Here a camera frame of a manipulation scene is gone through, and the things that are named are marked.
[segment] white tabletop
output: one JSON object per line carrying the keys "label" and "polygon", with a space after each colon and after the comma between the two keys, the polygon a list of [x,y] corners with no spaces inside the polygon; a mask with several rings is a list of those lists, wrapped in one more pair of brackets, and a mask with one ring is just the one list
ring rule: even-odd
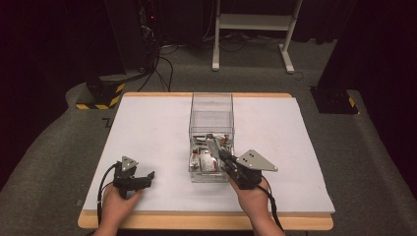
{"label": "white tabletop", "polygon": [[[192,183],[188,172],[191,96],[126,93],[83,210],[96,210],[104,172],[123,155],[139,162],[136,177],[155,171],[137,211],[242,211],[228,183]],[[277,211],[333,213],[324,177],[293,97],[233,98],[235,155],[252,148],[278,167],[266,172]],[[113,179],[111,171],[104,183]]]}

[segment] white stand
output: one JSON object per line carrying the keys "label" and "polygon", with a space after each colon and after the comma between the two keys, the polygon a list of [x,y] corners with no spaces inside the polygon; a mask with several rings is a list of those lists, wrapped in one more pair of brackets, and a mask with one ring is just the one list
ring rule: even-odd
{"label": "white stand", "polygon": [[220,0],[217,0],[214,49],[212,53],[212,69],[220,69],[220,51],[218,47],[220,29],[235,30],[276,30],[287,31],[284,44],[279,44],[285,68],[288,74],[294,73],[294,67],[288,55],[288,45],[297,23],[303,0],[297,0],[294,12],[291,16],[270,16],[270,15],[242,15],[242,14],[220,14]]}

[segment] clear plastic box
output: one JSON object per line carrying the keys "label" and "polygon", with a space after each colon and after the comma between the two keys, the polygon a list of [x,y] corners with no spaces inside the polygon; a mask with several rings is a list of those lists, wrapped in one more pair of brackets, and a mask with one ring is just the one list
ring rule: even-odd
{"label": "clear plastic box", "polygon": [[192,182],[227,182],[223,162],[211,155],[207,137],[215,138],[233,153],[234,118],[232,93],[193,93],[190,115],[189,172]]}

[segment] hand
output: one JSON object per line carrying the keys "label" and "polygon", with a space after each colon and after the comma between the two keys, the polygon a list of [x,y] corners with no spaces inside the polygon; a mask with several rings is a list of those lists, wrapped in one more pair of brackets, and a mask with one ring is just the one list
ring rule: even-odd
{"label": "hand", "polygon": [[116,235],[120,224],[129,216],[144,190],[137,191],[129,200],[120,197],[119,189],[112,184],[105,188],[101,223],[94,235]]}
{"label": "hand", "polygon": [[[262,190],[241,190],[236,183],[229,178],[230,185],[235,190],[239,205],[251,220],[256,236],[284,236],[284,232],[270,217],[268,210],[268,196]],[[268,190],[268,183],[263,178],[260,186]]]}
{"label": "hand", "polygon": [[[237,194],[240,207],[249,218],[269,217],[268,196],[263,191],[258,188],[241,190],[231,178],[229,178],[229,182]],[[260,186],[268,189],[268,183],[264,178]]]}

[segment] metal part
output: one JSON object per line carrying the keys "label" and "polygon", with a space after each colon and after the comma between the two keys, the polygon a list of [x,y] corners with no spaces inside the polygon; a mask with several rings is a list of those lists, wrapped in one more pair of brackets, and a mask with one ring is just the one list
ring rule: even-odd
{"label": "metal part", "polygon": [[128,171],[136,165],[138,165],[138,161],[127,156],[122,156],[122,171]]}
{"label": "metal part", "polygon": [[119,189],[122,198],[127,197],[128,191],[138,191],[149,188],[154,178],[154,171],[147,177],[135,178],[138,161],[127,156],[122,157],[122,162],[117,161],[114,170],[113,186]]}
{"label": "metal part", "polygon": [[239,189],[254,189],[262,181],[262,170],[277,171],[276,166],[253,149],[238,158],[222,147],[216,139],[208,139],[207,143],[212,156],[218,156],[222,160],[222,168]]}
{"label": "metal part", "polygon": [[246,151],[243,155],[237,158],[236,163],[254,170],[278,171],[276,166],[253,149]]}

